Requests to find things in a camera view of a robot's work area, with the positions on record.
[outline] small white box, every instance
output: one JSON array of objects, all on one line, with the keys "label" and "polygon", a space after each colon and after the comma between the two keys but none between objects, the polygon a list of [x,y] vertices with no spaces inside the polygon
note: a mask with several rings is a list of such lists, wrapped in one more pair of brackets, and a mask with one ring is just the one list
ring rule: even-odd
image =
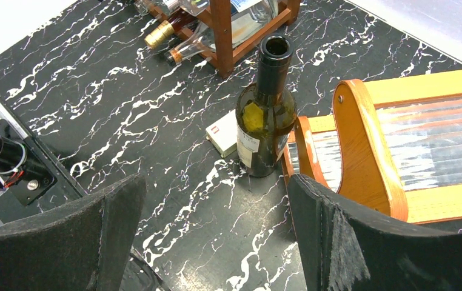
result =
[{"label": "small white box", "polygon": [[236,150],[237,134],[234,110],[206,128],[206,138],[212,142],[223,158]]}]

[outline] transparent plastic panel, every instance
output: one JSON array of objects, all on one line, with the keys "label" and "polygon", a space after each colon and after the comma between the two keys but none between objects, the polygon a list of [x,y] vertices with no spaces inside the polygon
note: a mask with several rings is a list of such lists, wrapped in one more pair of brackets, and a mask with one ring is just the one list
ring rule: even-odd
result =
[{"label": "transparent plastic panel", "polygon": [[[462,97],[377,113],[405,191],[462,184]],[[338,190],[341,156],[336,131],[313,134],[313,144],[329,187]],[[298,173],[296,144],[288,146]]]}]

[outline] dark glass bottle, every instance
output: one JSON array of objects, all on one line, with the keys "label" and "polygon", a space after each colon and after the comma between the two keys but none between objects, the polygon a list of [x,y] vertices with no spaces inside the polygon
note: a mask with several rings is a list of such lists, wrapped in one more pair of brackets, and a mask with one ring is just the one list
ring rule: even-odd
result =
[{"label": "dark glass bottle", "polygon": [[292,54],[285,36],[274,33],[262,39],[256,83],[238,97],[238,155],[251,176],[274,171],[297,118],[295,100],[284,86]]},{"label": "dark glass bottle", "polygon": [[174,12],[172,12],[167,20],[163,21],[156,29],[146,36],[146,44],[151,49],[155,49],[170,35],[180,31],[183,27],[196,20],[197,17],[181,8],[177,8]]}]

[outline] wooden wine rack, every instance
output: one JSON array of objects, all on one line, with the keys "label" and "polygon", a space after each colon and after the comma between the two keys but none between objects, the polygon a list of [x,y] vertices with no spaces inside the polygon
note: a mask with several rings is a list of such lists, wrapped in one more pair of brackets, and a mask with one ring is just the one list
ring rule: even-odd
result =
[{"label": "wooden wine rack", "polygon": [[[283,24],[291,25],[297,20],[301,0],[282,0],[279,2],[279,13],[267,25],[262,27],[248,40],[233,49],[231,34],[231,2],[229,0],[210,0],[210,7],[200,13],[197,18],[213,29],[215,35],[215,53],[209,49],[200,55],[204,59],[210,58],[210,63],[217,68],[222,78],[227,78],[233,72],[235,63],[251,51],[268,34],[274,32]],[[161,8],[153,6],[149,13],[160,21],[167,20],[168,16]],[[192,35],[192,31],[183,28],[176,33],[183,41]]]}]

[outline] bolt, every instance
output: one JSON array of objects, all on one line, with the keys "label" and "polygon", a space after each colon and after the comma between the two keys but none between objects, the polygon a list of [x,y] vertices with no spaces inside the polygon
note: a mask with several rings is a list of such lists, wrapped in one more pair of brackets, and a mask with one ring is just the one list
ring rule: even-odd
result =
[{"label": "bolt", "polygon": [[38,189],[38,186],[40,186],[40,184],[37,180],[31,180],[27,183],[27,190],[35,191],[36,189]]}]

